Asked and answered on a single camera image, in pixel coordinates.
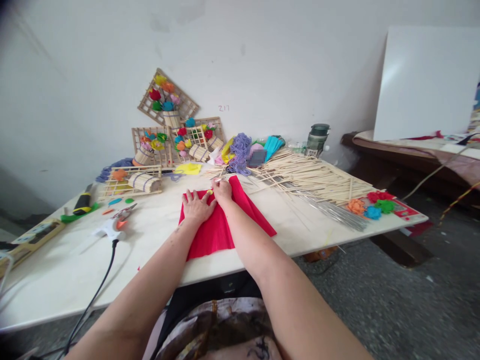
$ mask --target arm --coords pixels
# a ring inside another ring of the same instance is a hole
[[[195,234],[217,204],[214,200],[207,205],[208,193],[202,200],[196,191],[186,194],[185,219],[72,348],[68,360],[142,358],[157,319],[180,283]]]
[[[260,288],[283,358],[371,360],[297,264],[232,201],[230,184],[212,185],[238,256]]]

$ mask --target purple yarn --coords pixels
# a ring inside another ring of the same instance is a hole
[[[110,172],[112,171],[112,168],[121,168],[121,167],[132,167],[134,164],[132,163],[133,158],[132,157],[126,157],[123,160],[119,160],[117,162],[114,162],[110,166],[106,166],[103,168],[101,171],[100,175],[96,177],[96,181],[99,183],[104,183],[109,179]]]
[[[252,138],[248,137],[243,132],[233,138],[233,144],[230,146],[230,151],[235,154],[235,157],[228,163],[228,171],[234,171],[237,174],[245,176],[252,173],[247,169],[247,158],[250,154],[251,144]]]

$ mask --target small bottle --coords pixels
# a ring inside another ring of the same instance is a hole
[[[319,158],[324,150],[324,144],[329,136],[330,125],[315,124],[308,133],[308,141],[306,142],[305,155]]]

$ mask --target finger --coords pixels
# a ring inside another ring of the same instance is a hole
[[[201,198],[201,201],[203,201],[205,204],[207,203],[207,200],[209,199],[210,193],[206,192],[205,195]]]

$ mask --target hand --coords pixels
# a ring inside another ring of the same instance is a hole
[[[232,200],[232,187],[228,181],[219,181],[218,178],[214,178],[211,181],[211,187],[213,189],[213,193],[215,194],[215,199],[218,200],[220,206],[222,206],[222,204],[225,202]]]
[[[214,212],[215,205],[217,205],[217,199],[213,200],[210,205],[207,205],[209,196],[210,194],[207,192],[200,200],[195,190],[193,190],[193,195],[190,193],[190,190],[187,190],[186,197],[181,197],[185,220],[198,221],[200,224],[207,220]]]

